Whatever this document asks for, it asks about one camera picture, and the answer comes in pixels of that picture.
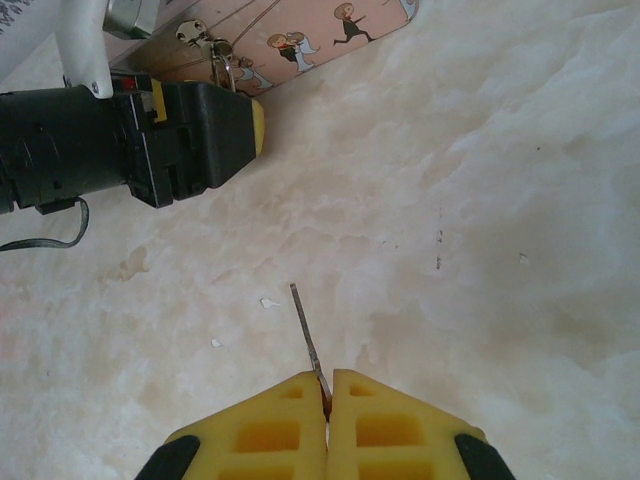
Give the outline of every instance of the marble surface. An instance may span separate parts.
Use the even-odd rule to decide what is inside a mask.
[[[519,479],[636,478],[639,49],[634,0],[423,1],[264,95],[266,153],[220,190],[87,196],[79,246],[0,255],[0,478],[132,478],[307,369],[292,281],[328,372],[482,427]],[[78,216],[6,215],[0,242]]]

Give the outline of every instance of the white marble floor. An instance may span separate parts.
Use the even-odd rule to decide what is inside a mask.
[[[328,371],[480,426],[519,479],[637,477],[640,4],[422,3],[262,97],[267,151],[220,190],[89,195],[78,247],[0,254],[0,478],[132,478],[307,369],[292,281]],[[77,217],[6,215],[0,242]]]

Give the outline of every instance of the black cable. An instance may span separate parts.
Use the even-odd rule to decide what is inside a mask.
[[[80,202],[81,222],[78,236],[70,242],[61,242],[60,240],[52,240],[50,238],[28,238],[26,240],[18,240],[9,242],[0,246],[0,252],[9,252],[11,250],[22,250],[24,248],[71,248],[76,246],[87,233],[89,227],[89,205],[82,198],[76,198],[76,203]]]

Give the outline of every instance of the small white fragment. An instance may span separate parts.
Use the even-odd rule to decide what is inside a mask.
[[[262,304],[262,307],[266,310],[267,308],[271,308],[271,307],[279,307],[280,304],[278,302],[274,302],[273,300],[271,300],[270,298],[261,298],[260,299],[260,303]]]

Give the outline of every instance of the white plastic part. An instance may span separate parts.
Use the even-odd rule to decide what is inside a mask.
[[[71,85],[84,85],[96,98],[113,96],[102,24],[108,0],[61,0],[56,40]]]

